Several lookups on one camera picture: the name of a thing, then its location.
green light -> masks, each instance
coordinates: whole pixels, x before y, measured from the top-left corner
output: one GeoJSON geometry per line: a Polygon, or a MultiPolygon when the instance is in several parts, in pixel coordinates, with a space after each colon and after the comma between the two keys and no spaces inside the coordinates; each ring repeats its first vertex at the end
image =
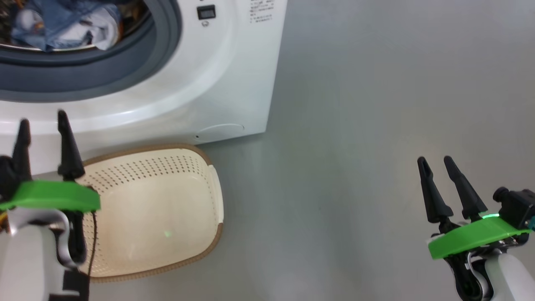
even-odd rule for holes
{"type": "Polygon", "coordinates": [[[500,214],[499,213],[488,214],[488,215],[483,216],[483,218],[486,219],[487,217],[494,217],[494,216],[500,216],[500,214]]]}

black cable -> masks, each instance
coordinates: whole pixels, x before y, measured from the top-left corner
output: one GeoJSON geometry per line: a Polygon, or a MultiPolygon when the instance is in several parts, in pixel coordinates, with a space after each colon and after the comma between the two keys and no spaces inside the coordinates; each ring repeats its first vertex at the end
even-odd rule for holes
{"type": "Polygon", "coordinates": [[[91,251],[91,258],[89,259],[89,270],[87,271],[87,278],[91,279],[91,268],[93,267],[93,259],[95,259],[95,249],[97,246],[97,217],[95,212],[91,212],[93,215],[93,250],[91,251]]]}

floor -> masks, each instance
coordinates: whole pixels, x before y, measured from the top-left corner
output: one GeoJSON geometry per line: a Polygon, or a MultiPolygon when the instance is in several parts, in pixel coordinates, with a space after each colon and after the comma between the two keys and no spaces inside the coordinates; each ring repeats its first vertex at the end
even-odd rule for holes
{"type": "MultiPolygon", "coordinates": [[[[265,134],[201,148],[225,202],[205,259],[90,300],[458,300],[416,160],[457,220],[451,155],[484,199],[535,178],[535,3],[290,0],[265,134]]],[[[512,253],[535,274],[533,241],[512,253]]]]}

clothes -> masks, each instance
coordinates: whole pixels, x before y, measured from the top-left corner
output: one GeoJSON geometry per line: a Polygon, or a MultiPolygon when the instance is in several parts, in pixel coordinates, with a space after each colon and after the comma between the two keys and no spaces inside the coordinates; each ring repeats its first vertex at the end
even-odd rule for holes
{"type": "Polygon", "coordinates": [[[106,50],[120,38],[120,13],[112,3],[91,0],[29,0],[19,11],[11,37],[43,51],[92,42],[106,50]]]}

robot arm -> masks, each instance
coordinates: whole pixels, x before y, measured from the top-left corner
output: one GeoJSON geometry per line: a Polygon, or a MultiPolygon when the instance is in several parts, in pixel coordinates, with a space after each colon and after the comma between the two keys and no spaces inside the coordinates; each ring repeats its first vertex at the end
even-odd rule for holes
{"type": "Polygon", "coordinates": [[[20,123],[12,157],[0,157],[0,210],[7,212],[11,236],[0,272],[0,292],[7,300],[89,298],[89,275],[78,271],[87,256],[82,218],[87,212],[95,218],[100,198],[75,182],[85,171],[63,111],[58,112],[58,129],[63,182],[32,180],[28,120],[20,123]]]}
{"type": "Polygon", "coordinates": [[[534,300],[535,281],[507,250],[524,245],[535,228],[535,193],[499,188],[493,199],[501,203],[501,210],[481,217],[487,211],[481,198],[451,157],[446,156],[444,163],[461,198],[463,217],[471,223],[450,221],[453,212],[440,196],[427,161],[419,158],[427,220],[439,223],[440,231],[428,243],[431,257],[449,264],[463,301],[534,300]]]}

